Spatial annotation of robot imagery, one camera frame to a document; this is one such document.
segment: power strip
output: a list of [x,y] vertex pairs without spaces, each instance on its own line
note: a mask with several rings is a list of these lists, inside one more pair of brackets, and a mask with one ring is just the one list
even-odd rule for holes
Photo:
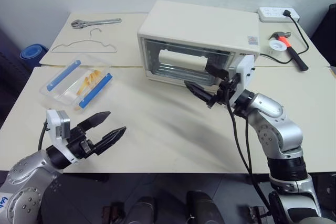
[[284,7],[260,7],[258,9],[258,14],[261,22],[283,22],[283,23],[292,23],[292,20],[289,17],[283,15],[285,10],[290,11],[291,17],[298,22],[300,16],[293,8],[284,8]]

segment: table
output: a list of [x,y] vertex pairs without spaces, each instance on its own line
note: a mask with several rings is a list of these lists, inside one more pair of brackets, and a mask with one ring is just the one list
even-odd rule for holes
[[[0,170],[37,150],[46,109],[65,109],[39,93],[59,68],[35,68],[0,130]],[[87,136],[95,143],[109,131],[127,126],[122,139],[100,156],[72,165],[74,173],[245,173],[233,138],[228,112],[211,110],[185,87],[148,80],[142,68],[112,68],[115,79],[82,112],[67,109],[71,126],[111,111]],[[294,68],[257,68],[249,90],[281,103],[304,134],[309,172],[336,170],[336,80],[326,67],[298,72]],[[237,118],[245,153],[245,121]],[[268,173],[267,160],[249,128],[254,173]],[[45,135],[43,148],[50,145]]]
[[[62,51],[86,51],[91,55],[99,55],[102,57],[107,65],[110,66],[142,66],[140,59],[140,52],[138,46],[137,31],[145,20],[147,14],[144,13],[105,13],[105,14],[81,14],[71,13],[64,24],[64,27],[58,34],[50,51],[40,61],[44,65],[57,65],[65,66],[73,59],[78,53],[76,52],[53,52],[53,49],[61,44],[70,44],[75,41],[88,39],[90,31],[95,28],[101,29],[102,32],[95,30],[92,31],[92,38],[103,42],[105,45],[113,44],[117,48],[116,53],[111,53],[111,47],[103,47],[98,43],[82,42],[77,44],[74,48],[63,48]],[[99,20],[110,18],[122,18],[119,24],[109,24],[100,26],[89,26],[84,29],[73,29],[71,22],[75,19],[82,20]],[[290,43],[297,52],[305,49],[305,45],[293,23],[263,23],[259,22],[260,29],[260,51],[263,53],[268,52],[268,39],[275,31],[290,31],[292,33],[289,38]],[[312,67],[328,67],[330,64],[318,52],[306,33],[301,29],[308,44],[309,51],[301,55],[303,61],[309,68]],[[287,52],[281,53],[278,57],[279,60],[287,61],[289,56]],[[273,60],[265,57],[258,57],[256,60],[256,67],[296,67],[295,63],[290,62],[287,65],[279,64]]]

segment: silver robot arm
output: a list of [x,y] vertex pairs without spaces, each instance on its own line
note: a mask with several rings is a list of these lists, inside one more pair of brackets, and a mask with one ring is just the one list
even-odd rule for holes
[[0,187],[0,223],[34,224],[43,194],[50,183],[72,163],[100,155],[117,142],[126,127],[111,131],[100,142],[86,138],[86,131],[102,123],[110,112],[100,112],[70,130],[65,111],[47,111],[47,127],[53,145],[21,159]]
[[235,115],[249,119],[267,157],[269,179],[275,189],[269,195],[275,223],[304,223],[309,217],[321,217],[312,178],[303,160],[301,129],[288,119],[279,103],[246,90],[255,70],[254,56],[238,58],[228,71],[214,65],[207,65],[205,70],[223,80],[215,94],[196,83],[184,83],[209,108],[215,103],[229,103]]

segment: metal wrench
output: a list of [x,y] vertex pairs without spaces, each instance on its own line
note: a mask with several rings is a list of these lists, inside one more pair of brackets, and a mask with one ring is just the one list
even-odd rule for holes
[[84,20],[76,19],[73,22],[71,22],[71,26],[74,29],[82,29],[87,26],[115,24],[115,23],[120,23],[121,21],[122,21],[121,18],[96,20],[96,21],[84,21]]

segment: floor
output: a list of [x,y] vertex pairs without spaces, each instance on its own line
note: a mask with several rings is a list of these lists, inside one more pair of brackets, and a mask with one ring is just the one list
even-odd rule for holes
[[[127,213],[142,196],[158,203],[159,224],[185,224],[185,196],[189,190],[206,192],[226,223],[249,223],[247,206],[262,206],[242,174],[110,174],[107,182],[62,175],[43,197],[42,215],[48,224],[102,223],[103,206],[123,202]],[[270,183],[261,183],[266,195]],[[268,217],[267,223],[274,223]]]

